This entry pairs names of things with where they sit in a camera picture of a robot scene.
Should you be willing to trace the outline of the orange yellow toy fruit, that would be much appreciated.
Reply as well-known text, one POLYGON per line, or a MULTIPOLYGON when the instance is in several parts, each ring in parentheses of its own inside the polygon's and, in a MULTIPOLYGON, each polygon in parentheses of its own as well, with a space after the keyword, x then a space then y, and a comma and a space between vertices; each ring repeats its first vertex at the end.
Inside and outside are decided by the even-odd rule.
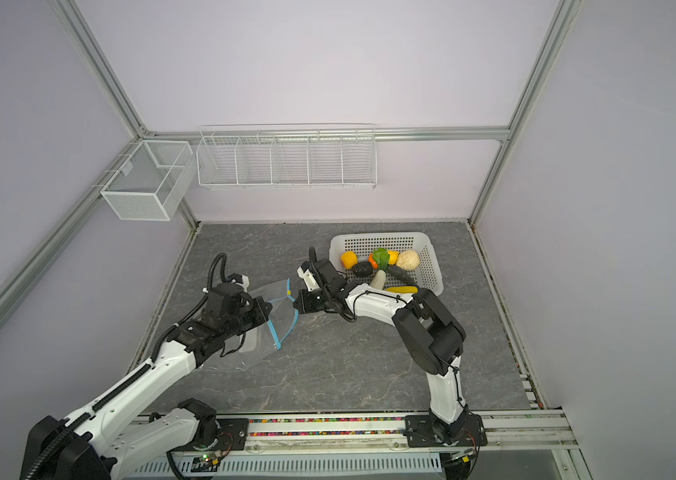
POLYGON ((340 260, 344 269, 347 271, 350 271, 355 265, 359 263, 359 258, 353 251, 347 251, 342 254, 340 260))

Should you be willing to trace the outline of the yellow toy banana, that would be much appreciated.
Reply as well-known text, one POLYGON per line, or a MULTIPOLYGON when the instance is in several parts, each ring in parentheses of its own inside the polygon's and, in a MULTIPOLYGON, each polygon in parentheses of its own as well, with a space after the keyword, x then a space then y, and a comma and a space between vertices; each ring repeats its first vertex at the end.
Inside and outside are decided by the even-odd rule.
POLYGON ((419 292, 419 288, 417 286, 395 286, 395 287, 389 287, 386 288, 387 292, 395 293, 395 294, 415 294, 419 292))

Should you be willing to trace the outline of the dark green toy cucumber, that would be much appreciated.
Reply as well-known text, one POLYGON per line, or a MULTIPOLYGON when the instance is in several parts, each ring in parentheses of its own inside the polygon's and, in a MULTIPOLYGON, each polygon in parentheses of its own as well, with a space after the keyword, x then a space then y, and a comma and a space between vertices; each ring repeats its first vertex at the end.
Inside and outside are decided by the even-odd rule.
POLYGON ((391 277, 393 277, 393 278, 399 280, 400 282, 402 282, 405 286, 415 286, 415 287, 418 286, 418 283, 411 276, 411 274, 407 270, 405 270, 405 269, 403 269, 403 268, 401 268, 397 265, 389 265, 388 268, 387 268, 387 273, 391 277))

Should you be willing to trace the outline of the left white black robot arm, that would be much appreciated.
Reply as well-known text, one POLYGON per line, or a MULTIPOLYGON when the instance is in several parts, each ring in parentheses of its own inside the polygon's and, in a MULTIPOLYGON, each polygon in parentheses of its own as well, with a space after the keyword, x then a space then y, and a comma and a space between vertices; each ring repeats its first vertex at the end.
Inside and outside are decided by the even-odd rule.
POLYGON ((67 416, 47 416, 31 429, 21 478, 122 479, 179 447, 214 450, 233 443, 216 410, 196 399, 131 426, 173 384, 225 354, 229 339, 244 340, 268 321, 271 304, 249 293, 246 276, 227 275, 226 262, 224 253, 214 258, 199 303, 160 335, 140 366, 67 416))

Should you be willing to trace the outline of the white plastic perforated basket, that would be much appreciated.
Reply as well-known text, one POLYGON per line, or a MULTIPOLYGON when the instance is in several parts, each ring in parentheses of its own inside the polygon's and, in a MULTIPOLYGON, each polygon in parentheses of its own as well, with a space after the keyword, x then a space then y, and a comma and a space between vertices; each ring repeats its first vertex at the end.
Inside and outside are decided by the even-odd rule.
POLYGON ((386 266, 384 287, 410 290, 413 286, 444 291, 444 281, 430 237, 422 232, 343 234, 330 243, 329 258, 348 280, 371 283, 379 261, 386 266))

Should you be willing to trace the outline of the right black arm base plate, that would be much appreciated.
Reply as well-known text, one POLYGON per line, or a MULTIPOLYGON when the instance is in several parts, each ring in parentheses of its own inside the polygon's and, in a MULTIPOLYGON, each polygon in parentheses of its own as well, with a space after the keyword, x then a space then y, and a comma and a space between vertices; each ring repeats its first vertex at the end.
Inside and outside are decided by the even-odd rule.
POLYGON ((473 412, 466 412, 451 424, 432 413, 408 415, 404 421, 403 434, 413 448, 484 447, 488 444, 483 419, 473 412))

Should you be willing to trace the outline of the clear zip top bag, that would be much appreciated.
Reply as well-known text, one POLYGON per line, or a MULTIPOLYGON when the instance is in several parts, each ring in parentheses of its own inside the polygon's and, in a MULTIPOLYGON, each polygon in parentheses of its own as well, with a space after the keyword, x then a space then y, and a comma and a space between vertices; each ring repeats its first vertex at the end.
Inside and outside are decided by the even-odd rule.
POLYGON ((227 340, 225 347, 229 353, 222 350, 213 355, 203 364, 202 369, 219 372, 247 371, 282 348, 299 320, 299 312, 294 307, 291 281, 280 280, 261 286, 252 291, 252 296, 262 296, 272 305, 269 320, 248 331, 245 342, 242 342, 242 337, 227 340))

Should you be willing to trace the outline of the black toy avocado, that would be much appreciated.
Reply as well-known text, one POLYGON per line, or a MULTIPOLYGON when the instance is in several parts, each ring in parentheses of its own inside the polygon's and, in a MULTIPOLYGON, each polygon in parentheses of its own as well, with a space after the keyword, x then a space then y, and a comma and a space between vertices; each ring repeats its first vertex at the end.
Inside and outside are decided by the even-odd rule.
POLYGON ((358 278, 367 278, 374 274, 375 268, 370 261, 361 261, 351 268, 351 273, 358 278))

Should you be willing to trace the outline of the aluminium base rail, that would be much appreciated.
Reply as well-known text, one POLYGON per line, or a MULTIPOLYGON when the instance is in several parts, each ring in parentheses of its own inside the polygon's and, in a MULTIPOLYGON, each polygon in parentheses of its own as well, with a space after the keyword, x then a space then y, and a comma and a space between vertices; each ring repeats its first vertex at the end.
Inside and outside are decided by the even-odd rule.
MULTIPOLYGON (((572 427, 561 410, 483 411, 488 444, 484 447, 413 448, 403 434, 404 418, 426 415, 416 412, 276 414, 220 418, 248 418, 250 426, 242 451, 177 452, 179 456, 199 455, 213 458, 229 454, 329 454, 424 450, 428 452, 468 452, 490 449, 541 450, 569 449, 577 445, 572 427)), ((83 417, 77 433, 89 433, 97 452, 106 456, 141 455, 148 462, 189 443, 200 430, 196 414, 174 410, 153 421, 143 415, 122 420, 114 408, 99 412, 79 409, 70 420, 83 417)))

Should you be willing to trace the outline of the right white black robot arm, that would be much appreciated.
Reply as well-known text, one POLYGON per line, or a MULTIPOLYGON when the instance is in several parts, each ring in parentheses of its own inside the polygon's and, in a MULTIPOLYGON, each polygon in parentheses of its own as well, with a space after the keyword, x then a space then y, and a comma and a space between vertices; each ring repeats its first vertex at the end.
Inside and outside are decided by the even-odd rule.
POLYGON ((349 282, 329 261, 307 261, 298 275, 306 285, 295 300, 299 313, 324 311, 348 322, 368 317, 396 328, 410 357, 426 373, 428 436, 435 443, 454 445, 464 438, 479 438, 480 420, 470 411, 461 389, 466 333, 435 293, 421 289, 394 294, 368 283, 349 282))

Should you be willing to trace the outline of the beige round toy bun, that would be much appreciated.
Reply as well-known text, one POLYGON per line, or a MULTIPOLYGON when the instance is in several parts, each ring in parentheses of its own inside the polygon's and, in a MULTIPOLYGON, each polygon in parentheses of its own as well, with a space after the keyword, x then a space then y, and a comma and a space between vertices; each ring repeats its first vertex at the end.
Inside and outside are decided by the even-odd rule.
POLYGON ((407 250, 398 255, 396 266, 405 270, 413 271, 421 264, 420 254, 416 250, 407 250))

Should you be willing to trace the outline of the white toy radish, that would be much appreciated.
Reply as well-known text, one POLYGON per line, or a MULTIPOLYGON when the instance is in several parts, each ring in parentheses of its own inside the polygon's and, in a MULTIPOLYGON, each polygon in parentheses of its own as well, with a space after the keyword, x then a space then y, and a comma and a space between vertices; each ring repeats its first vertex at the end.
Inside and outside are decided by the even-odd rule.
POLYGON ((373 289, 383 290, 387 279, 387 273, 384 270, 378 270, 370 283, 373 289))

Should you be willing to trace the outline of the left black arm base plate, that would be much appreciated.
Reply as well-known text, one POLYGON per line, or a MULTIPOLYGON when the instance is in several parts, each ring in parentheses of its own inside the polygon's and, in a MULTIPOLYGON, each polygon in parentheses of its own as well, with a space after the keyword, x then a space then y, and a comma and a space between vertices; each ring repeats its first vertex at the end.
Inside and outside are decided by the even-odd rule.
POLYGON ((245 449, 249 426, 248 418, 220 418, 216 420, 215 427, 201 427, 189 443, 174 447, 173 451, 242 451, 245 449))

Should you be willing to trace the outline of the small white mesh box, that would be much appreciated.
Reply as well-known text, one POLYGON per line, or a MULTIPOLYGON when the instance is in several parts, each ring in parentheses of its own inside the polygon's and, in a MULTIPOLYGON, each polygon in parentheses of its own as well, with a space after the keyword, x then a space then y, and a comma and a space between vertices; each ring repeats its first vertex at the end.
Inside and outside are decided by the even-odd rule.
POLYGON ((187 141, 143 140, 129 153, 101 194, 117 217, 170 221, 196 175, 187 141))

